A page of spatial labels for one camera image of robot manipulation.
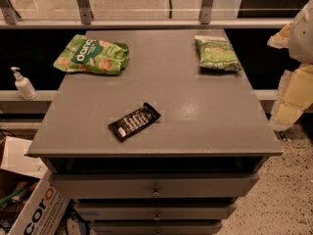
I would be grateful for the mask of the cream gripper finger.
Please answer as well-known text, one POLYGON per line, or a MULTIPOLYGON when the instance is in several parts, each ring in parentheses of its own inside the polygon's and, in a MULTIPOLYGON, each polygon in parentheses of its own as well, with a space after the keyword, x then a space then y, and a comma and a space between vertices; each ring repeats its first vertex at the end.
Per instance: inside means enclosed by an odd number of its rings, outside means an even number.
POLYGON ((312 104, 313 65, 301 64, 295 71, 285 70, 271 110, 271 127, 275 131, 286 131, 312 104))
POLYGON ((267 41, 267 45, 273 48, 288 48, 291 35, 291 23, 286 24, 279 32, 272 35, 267 41))

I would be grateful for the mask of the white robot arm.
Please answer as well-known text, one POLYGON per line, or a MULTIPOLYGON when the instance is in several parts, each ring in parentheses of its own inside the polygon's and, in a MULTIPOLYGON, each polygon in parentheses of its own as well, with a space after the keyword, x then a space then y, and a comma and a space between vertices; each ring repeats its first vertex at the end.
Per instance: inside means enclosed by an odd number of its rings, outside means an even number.
POLYGON ((286 131, 313 104, 313 0, 309 0, 291 23, 271 36, 267 45, 287 48, 290 57, 300 62, 295 71, 284 71, 271 111, 272 128, 286 131))

